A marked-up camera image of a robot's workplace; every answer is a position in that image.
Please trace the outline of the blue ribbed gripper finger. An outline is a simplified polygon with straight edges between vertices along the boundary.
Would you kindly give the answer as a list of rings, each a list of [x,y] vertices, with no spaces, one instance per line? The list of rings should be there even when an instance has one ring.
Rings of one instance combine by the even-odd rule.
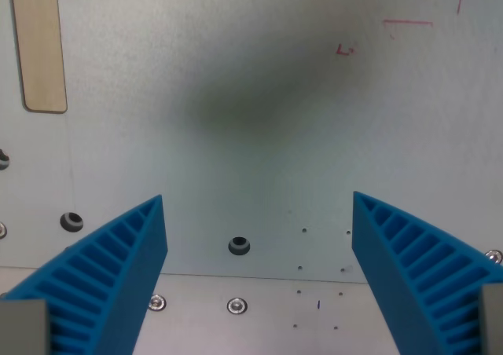
[[[46,302],[51,354],[131,354],[166,256],[155,196],[69,246],[5,299]]]
[[[352,250],[401,354],[481,354],[479,294],[502,267],[383,201],[353,195]]]

